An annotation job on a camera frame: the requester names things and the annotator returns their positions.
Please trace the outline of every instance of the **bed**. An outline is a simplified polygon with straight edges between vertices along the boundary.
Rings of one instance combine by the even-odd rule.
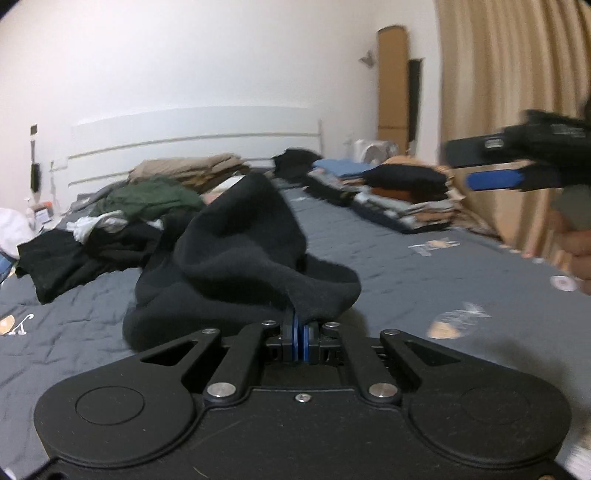
[[[313,113],[275,108],[234,109],[232,128],[229,110],[210,110],[211,118],[220,118],[218,124],[212,121],[212,129],[197,121],[204,111],[196,109],[191,113],[192,133],[169,130],[159,141],[153,140],[154,132],[163,119],[167,125],[185,125],[178,119],[186,120],[189,113],[176,112],[179,117],[170,111],[151,112],[141,121],[116,118],[75,127],[74,138],[90,140],[74,142],[77,153],[60,172],[69,175],[67,181],[62,179],[68,186],[63,201],[124,177],[145,158],[230,150],[260,159],[286,147],[322,149]],[[273,123],[249,121],[254,118],[249,114],[259,118],[260,109],[271,109],[265,117]],[[134,124],[145,129],[131,128]],[[118,137],[125,128],[125,137]],[[212,133],[213,128],[225,133]],[[149,150],[152,147],[159,153]],[[83,163],[92,168],[82,168]],[[571,435],[558,457],[565,460],[591,413],[589,297],[555,288],[551,279],[560,275],[556,269],[522,258],[490,239],[459,229],[401,235],[349,209],[312,198],[302,188],[282,193],[307,235],[310,252],[359,274],[362,294],[341,321],[370,336],[394,327],[423,338],[439,337],[434,341],[550,381],[565,393],[573,409]],[[134,306],[139,274],[139,269],[104,274],[46,305],[37,301],[29,277],[11,277],[0,288],[0,319],[12,315],[16,321],[12,334],[0,338],[0,465],[17,477],[47,460],[32,423],[39,396],[63,378],[131,354],[122,339],[121,321]],[[461,333],[456,338],[446,339],[434,330],[434,322],[451,321]]]

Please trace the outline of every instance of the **metal screw head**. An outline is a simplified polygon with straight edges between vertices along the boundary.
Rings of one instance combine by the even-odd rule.
[[[374,397],[390,398],[398,393],[398,388],[391,383],[374,383],[368,391]]]
[[[212,397],[226,398],[236,393],[236,387],[231,383],[226,382],[212,383],[208,386],[207,393]]]
[[[298,401],[300,403],[308,403],[310,400],[312,400],[312,395],[310,395],[309,393],[298,393],[295,396],[295,401]]]

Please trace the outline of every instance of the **beige clothing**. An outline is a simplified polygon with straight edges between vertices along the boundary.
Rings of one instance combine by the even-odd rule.
[[[206,175],[202,173],[194,173],[193,176],[187,177],[185,179],[179,179],[179,181],[188,189],[195,190],[198,193],[206,193],[235,174],[239,173],[244,175],[249,172],[250,168],[248,166],[241,165],[239,167],[228,168],[227,170],[218,172],[216,174]]]
[[[454,212],[417,212],[413,214],[419,222],[430,223],[441,220],[451,220]]]
[[[160,175],[171,177],[180,182],[193,179],[196,175],[215,176],[233,167],[241,166],[242,159],[232,153],[213,157],[179,157],[144,160],[129,174],[129,181],[145,180]]]

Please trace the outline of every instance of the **white headboard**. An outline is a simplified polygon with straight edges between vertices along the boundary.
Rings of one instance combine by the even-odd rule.
[[[123,180],[144,160],[236,153],[269,159],[286,148],[322,153],[312,109],[283,106],[179,108],[98,120],[72,128],[68,202]]]

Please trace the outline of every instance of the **pile of clothes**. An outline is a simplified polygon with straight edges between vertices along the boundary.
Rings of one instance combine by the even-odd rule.
[[[361,293],[357,274],[307,253],[305,235],[271,182],[251,173],[231,183],[208,205],[172,177],[111,185],[81,202],[80,213],[90,216],[71,222],[73,231],[56,228],[19,245],[17,274],[29,274],[39,301],[48,303],[103,273],[142,268],[137,306],[123,323],[136,351],[204,326],[234,335],[294,311],[307,323],[350,308]]]
[[[451,171],[410,157],[380,165],[317,160],[306,175],[307,192],[402,233],[451,225],[461,197],[450,188]]]
[[[103,273],[144,267],[167,222],[197,214],[202,195],[248,171],[234,154],[144,161],[126,180],[80,196],[68,222],[20,242],[17,274],[30,274],[47,303]]]

